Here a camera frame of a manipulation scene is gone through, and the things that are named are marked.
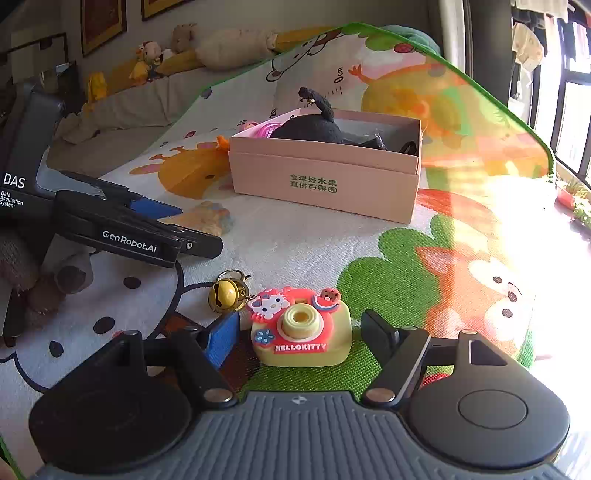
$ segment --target screw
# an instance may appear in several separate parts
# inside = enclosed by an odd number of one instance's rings
[[[210,388],[203,394],[203,398],[210,403],[226,403],[233,398],[232,392],[225,388]]]
[[[374,403],[388,403],[396,394],[389,388],[370,388],[365,392],[365,397]]]

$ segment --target handheld data collection device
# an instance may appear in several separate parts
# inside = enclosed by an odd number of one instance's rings
[[[62,106],[34,83],[18,86],[0,139],[0,218],[44,222],[81,244],[168,268],[179,253],[215,258],[222,252],[217,236],[155,220],[181,213],[176,207],[121,185],[48,168]]]
[[[39,480],[565,480],[561,400],[473,330],[394,328],[372,310],[361,335],[381,372],[347,391],[251,391],[207,360],[198,329],[125,332],[45,393],[29,428]],[[146,373],[174,368],[178,386]],[[453,374],[420,386],[429,365]]]

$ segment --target pink cardboard box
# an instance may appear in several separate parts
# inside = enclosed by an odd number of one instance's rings
[[[255,138],[267,124],[317,113],[293,110],[230,138],[237,193],[410,223],[421,168],[421,124],[414,118],[335,110],[343,133],[379,133],[391,151],[324,142]],[[409,141],[417,155],[397,153]]]

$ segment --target potted plant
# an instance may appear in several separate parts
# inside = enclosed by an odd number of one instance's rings
[[[575,198],[573,213],[573,221],[591,232],[591,203],[587,199]]]
[[[556,186],[558,188],[556,192],[558,201],[570,210],[574,210],[576,198],[587,198],[588,190],[580,181],[578,181],[578,179],[565,181],[561,178],[558,178],[556,181]]]

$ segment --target black cat toy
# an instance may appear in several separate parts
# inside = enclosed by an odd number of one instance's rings
[[[271,134],[271,138],[339,143],[387,150],[379,135],[374,135],[371,140],[363,143],[347,140],[339,126],[335,123],[335,113],[326,98],[306,87],[300,88],[298,94],[300,95],[301,102],[307,101],[309,105],[316,105],[320,109],[320,115],[300,115],[291,118],[277,128]]]

